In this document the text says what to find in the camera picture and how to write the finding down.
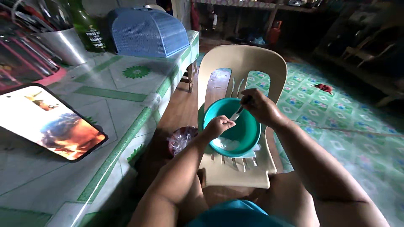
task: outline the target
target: hand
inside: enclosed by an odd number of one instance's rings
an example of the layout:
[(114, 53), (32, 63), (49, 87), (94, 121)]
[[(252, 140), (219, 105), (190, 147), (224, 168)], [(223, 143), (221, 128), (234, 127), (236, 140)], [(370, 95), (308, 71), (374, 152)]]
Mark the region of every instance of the hand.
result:
[(226, 116), (222, 115), (210, 120), (209, 124), (202, 131), (201, 136), (209, 141), (219, 137), (224, 131), (235, 126), (234, 121), (229, 120)]
[(247, 95), (252, 96), (252, 101), (243, 105), (243, 108), (248, 110), (258, 122), (273, 129), (286, 126), (290, 122), (290, 119), (279, 111), (276, 104), (256, 88), (244, 90), (241, 94), (244, 96), (240, 103), (244, 102)]

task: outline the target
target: bottle label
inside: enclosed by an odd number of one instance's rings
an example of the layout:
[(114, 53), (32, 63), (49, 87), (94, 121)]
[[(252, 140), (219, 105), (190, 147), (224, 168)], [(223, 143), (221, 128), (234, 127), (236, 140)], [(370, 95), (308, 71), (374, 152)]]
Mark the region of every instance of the bottle label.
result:
[(88, 36), (88, 38), (90, 38), (90, 41), (96, 48), (105, 48), (105, 44), (102, 42), (100, 32), (94, 29), (92, 25), (90, 25), (90, 29), (86, 32), (86, 35)]

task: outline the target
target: plastic bag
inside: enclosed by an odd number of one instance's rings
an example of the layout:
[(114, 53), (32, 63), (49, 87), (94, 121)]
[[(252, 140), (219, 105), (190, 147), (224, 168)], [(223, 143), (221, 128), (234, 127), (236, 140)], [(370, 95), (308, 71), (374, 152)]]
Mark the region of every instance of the plastic bag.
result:
[(170, 153), (176, 156), (197, 135), (198, 129), (192, 126), (186, 126), (175, 130), (173, 135), (168, 138), (168, 149)]

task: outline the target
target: phone screen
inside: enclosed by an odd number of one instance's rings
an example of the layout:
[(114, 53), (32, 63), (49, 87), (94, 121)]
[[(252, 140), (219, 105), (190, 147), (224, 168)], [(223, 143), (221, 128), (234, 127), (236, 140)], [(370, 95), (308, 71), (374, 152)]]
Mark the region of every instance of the phone screen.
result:
[(0, 103), (0, 126), (69, 160), (78, 159), (106, 138), (39, 86), (0, 95)]

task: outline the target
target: person's left hand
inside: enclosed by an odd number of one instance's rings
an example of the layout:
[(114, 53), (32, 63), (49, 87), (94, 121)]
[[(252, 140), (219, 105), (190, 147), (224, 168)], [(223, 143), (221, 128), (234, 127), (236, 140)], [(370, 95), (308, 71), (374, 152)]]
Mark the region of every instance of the person's left hand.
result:
[(222, 115), (210, 120), (209, 124), (202, 131), (201, 136), (209, 141), (219, 137), (224, 131), (235, 126), (234, 121), (229, 120), (226, 116)]

